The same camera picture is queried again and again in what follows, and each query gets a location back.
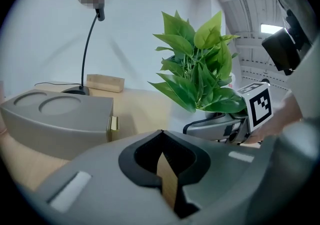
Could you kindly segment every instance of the wooden table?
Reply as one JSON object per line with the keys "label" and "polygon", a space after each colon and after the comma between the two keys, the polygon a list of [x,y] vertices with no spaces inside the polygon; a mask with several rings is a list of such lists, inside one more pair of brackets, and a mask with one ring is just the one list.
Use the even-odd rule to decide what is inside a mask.
{"label": "wooden table", "polygon": [[[74,85],[40,84],[35,89],[61,92]],[[119,117],[120,130],[112,133],[112,140],[168,128],[172,101],[160,92],[124,89],[114,93],[90,89],[91,96],[113,98],[114,116]],[[31,190],[54,171],[68,163],[30,149],[13,139],[7,132],[0,137],[0,153],[14,180]],[[163,196],[173,207],[176,198],[177,177],[161,155],[157,174],[163,179]]]}

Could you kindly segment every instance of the artificial plant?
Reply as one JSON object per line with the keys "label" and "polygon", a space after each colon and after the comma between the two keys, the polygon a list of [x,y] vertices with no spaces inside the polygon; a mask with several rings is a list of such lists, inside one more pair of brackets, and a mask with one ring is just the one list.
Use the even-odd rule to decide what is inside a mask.
{"label": "artificial plant", "polygon": [[222,12],[218,12],[197,32],[189,20],[183,20],[162,12],[164,34],[154,34],[169,47],[157,47],[156,51],[170,50],[173,56],[162,59],[162,71],[172,74],[158,75],[164,80],[151,83],[189,112],[196,109],[208,112],[236,113],[246,104],[233,89],[223,86],[231,83],[232,58],[227,44],[236,35],[221,36]]}

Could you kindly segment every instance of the lamp cord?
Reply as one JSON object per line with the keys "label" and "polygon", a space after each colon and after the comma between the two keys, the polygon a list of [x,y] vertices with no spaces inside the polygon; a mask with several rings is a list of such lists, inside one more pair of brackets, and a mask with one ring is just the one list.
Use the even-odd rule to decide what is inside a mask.
{"label": "lamp cord", "polygon": [[85,49],[84,49],[84,54],[83,54],[83,61],[82,61],[82,71],[81,71],[81,86],[79,86],[80,89],[84,88],[84,73],[85,73],[85,63],[86,63],[86,56],[87,56],[87,49],[88,49],[88,44],[89,44],[89,40],[90,40],[90,36],[91,36],[91,32],[94,28],[94,25],[96,23],[96,20],[99,16],[99,13],[97,12],[97,14],[94,17],[93,23],[91,25],[90,31],[89,31],[89,35],[88,38],[86,40],[86,44],[85,44]]}
{"label": "lamp cord", "polygon": [[55,85],[55,86],[72,86],[72,85],[81,86],[81,84],[79,84],[79,83],[50,83],[50,82],[36,83],[34,86],[41,85],[41,84],[50,84],[50,85]]}

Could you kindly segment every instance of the gray plastic housing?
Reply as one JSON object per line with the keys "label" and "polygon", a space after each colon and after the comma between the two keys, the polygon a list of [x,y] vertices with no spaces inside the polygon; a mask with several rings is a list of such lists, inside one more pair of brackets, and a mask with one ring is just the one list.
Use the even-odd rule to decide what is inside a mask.
{"label": "gray plastic housing", "polygon": [[[166,204],[158,188],[136,185],[119,167],[118,159],[122,151],[153,133],[117,140],[86,151],[40,185],[37,196],[50,207],[54,198],[65,191],[62,195],[67,195],[62,196],[62,199],[72,198],[74,201],[59,213],[84,224],[179,224],[182,220]],[[201,148],[211,158],[209,170],[199,183],[182,188],[187,202],[199,208],[198,212],[184,219],[183,224],[196,220],[199,222],[195,224],[207,224],[211,218],[203,220],[202,213],[205,210],[211,210],[211,213],[217,208],[213,207],[219,207],[220,203],[228,208],[225,201],[230,200],[245,203],[244,209],[241,208],[239,213],[234,212],[230,218],[236,222],[239,216],[243,217],[248,200],[266,171],[274,140],[266,142],[261,149],[255,149],[207,141],[173,131],[170,133]],[[73,181],[78,173],[87,174],[89,180],[84,183],[81,179]],[[251,184],[252,187],[238,196],[243,183]],[[74,190],[66,189],[68,185],[76,188],[79,184],[82,186],[77,195],[72,195]]]}
{"label": "gray plastic housing", "polygon": [[41,153],[72,160],[110,142],[113,99],[31,90],[0,105],[9,134]]}
{"label": "gray plastic housing", "polygon": [[228,114],[210,117],[187,124],[183,133],[201,139],[224,140],[230,143],[244,143],[250,136],[248,115]]}

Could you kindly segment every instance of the small wooden block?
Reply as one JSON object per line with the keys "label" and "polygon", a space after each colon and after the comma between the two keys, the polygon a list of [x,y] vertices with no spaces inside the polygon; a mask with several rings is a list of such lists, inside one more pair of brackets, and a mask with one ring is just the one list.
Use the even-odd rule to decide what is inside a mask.
{"label": "small wooden block", "polygon": [[178,178],[162,153],[157,165],[156,175],[162,178],[162,196],[172,210],[175,208]]}
{"label": "small wooden block", "polygon": [[120,93],[125,86],[125,79],[120,77],[88,74],[86,76],[86,86],[93,89]]}

